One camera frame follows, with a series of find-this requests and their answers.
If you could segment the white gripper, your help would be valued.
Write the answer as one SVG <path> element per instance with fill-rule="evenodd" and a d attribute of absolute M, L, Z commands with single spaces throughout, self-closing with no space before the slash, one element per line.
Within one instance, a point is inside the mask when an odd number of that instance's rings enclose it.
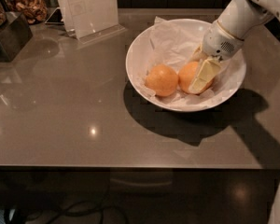
<path fill-rule="evenodd" d="M 189 84 L 189 92 L 202 93 L 221 71 L 219 60 L 230 59 L 243 44 L 242 39 L 231 35 L 218 21 L 214 21 L 203 36 L 202 46 L 196 48 L 190 57 L 190 61 L 198 62 L 198 66 Z"/>

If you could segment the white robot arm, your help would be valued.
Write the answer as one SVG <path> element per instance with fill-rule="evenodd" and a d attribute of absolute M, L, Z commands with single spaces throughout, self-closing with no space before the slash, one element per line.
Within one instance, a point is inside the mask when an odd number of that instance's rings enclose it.
<path fill-rule="evenodd" d="M 280 0 L 231 0 L 219 18 L 212 23 L 203 37 L 202 44 L 192 55 L 201 62 L 202 67 L 190 89 L 198 92 L 198 85 L 215 77 L 215 68 L 231 59 L 242 48 L 251 29 L 272 19 L 278 19 L 280 22 Z M 265 167 L 280 167 L 280 144 L 254 117 L 257 106 L 263 103 L 261 98 L 245 98 L 228 108 L 226 113 L 249 150 L 259 159 L 259 163 Z M 268 224 L 280 224 L 280 181 Z"/>

